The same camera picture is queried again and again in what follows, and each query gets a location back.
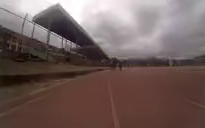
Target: metal railing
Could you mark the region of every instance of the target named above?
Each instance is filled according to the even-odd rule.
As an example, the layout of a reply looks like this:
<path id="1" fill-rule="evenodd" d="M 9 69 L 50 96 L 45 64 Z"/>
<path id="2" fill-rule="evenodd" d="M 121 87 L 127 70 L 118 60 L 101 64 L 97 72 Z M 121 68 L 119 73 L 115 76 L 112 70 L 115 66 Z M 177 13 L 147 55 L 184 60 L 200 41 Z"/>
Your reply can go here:
<path id="1" fill-rule="evenodd" d="M 48 38 L 48 29 L 28 20 L 27 17 L 20 16 L 2 7 L 0 7 L 0 26 L 29 38 L 36 39 L 42 43 L 47 44 L 48 42 L 48 45 L 56 48 L 63 48 L 66 52 L 70 52 L 71 49 L 80 47 L 74 42 L 63 38 L 54 32 L 50 32 L 50 38 Z"/>

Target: sky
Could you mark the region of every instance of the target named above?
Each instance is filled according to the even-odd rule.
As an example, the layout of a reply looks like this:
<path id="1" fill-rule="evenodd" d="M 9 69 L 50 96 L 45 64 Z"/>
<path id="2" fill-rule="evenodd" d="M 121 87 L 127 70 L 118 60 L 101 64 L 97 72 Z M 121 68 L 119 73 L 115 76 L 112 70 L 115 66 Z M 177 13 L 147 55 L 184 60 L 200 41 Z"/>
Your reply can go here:
<path id="1" fill-rule="evenodd" d="M 8 1 L 0 0 L 0 6 L 29 17 L 60 3 L 109 56 L 205 54 L 205 0 Z"/>

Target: person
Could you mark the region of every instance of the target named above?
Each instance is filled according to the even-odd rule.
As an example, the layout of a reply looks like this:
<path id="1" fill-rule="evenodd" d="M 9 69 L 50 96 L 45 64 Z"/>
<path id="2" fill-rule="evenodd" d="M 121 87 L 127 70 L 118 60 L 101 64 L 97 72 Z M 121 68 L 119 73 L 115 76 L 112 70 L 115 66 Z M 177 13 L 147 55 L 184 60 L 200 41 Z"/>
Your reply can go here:
<path id="1" fill-rule="evenodd" d="M 121 71 L 122 70 L 122 63 L 119 62 L 119 70 Z"/>

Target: red running track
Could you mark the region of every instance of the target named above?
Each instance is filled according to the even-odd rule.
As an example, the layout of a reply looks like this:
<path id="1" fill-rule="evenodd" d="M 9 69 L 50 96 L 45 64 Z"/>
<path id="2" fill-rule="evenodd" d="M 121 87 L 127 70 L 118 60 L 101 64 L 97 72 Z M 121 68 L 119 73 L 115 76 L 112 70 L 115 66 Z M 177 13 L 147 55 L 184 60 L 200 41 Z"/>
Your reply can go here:
<path id="1" fill-rule="evenodd" d="M 205 73 L 90 74 L 5 111 L 0 128 L 205 128 Z"/>

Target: stadium roof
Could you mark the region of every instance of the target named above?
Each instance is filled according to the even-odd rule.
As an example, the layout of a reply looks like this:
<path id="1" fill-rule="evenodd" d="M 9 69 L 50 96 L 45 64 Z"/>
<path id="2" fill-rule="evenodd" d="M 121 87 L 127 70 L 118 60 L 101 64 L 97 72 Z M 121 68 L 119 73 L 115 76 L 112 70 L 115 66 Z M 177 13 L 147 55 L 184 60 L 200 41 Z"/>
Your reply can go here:
<path id="1" fill-rule="evenodd" d="M 108 59 L 107 55 L 93 41 L 87 32 L 63 9 L 60 4 L 53 5 L 33 17 L 33 22 L 45 27 L 78 45 L 94 47 L 87 56 L 92 59 Z"/>

